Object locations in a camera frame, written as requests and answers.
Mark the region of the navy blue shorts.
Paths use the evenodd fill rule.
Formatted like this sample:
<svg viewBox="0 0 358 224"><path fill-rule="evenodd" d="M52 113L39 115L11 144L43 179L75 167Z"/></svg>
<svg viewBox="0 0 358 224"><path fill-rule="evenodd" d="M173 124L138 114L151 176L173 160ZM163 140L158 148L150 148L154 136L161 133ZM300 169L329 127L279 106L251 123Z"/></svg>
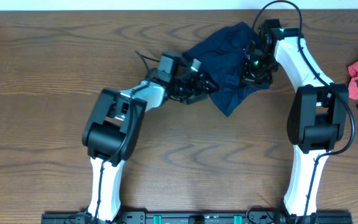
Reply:
<svg viewBox="0 0 358 224"><path fill-rule="evenodd" d="M200 72L209 75L218 84L219 90L209 97L225 116L230 116L250 94L270 88L267 82L261 86L241 86L242 64L249 61L247 46L251 40L258 49L261 48L256 32L240 22L214 32L182 53L188 61L199 60Z"/></svg>

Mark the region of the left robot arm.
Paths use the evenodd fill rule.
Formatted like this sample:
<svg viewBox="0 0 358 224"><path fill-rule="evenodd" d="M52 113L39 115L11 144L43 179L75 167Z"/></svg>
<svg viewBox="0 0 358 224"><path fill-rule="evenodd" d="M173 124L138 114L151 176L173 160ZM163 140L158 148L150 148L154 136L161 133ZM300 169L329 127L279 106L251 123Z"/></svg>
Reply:
<svg viewBox="0 0 358 224"><path fill-rule="evenodd" d="M81 140L93 168L87 223L116 220L124 164L134 152L146 112L167 100L190 105L219 89L197 59L164 51L157 64L146 66L145 78L130 89L103 89L85 125Z"/></svg>

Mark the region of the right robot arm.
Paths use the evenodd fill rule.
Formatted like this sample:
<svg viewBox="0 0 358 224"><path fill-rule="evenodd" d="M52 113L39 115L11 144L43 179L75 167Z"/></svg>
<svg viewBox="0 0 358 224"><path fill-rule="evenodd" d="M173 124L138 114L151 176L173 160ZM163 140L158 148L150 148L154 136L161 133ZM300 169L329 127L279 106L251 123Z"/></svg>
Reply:
<svg viewBox="0 0 358 224"><path fill-rule="evenodd" d="M278 19L267 19L258 28L260 47L248 46L242 63L241 85L262 87L282 67L295 97L287 119L287 135L293 145L291 179L283 202L280 223L334 223L347 217L318 214L316 196L321 174L335 144L344 134L349 107L348 90L334 83L310 54L298 27L282 27Z"/></svg>

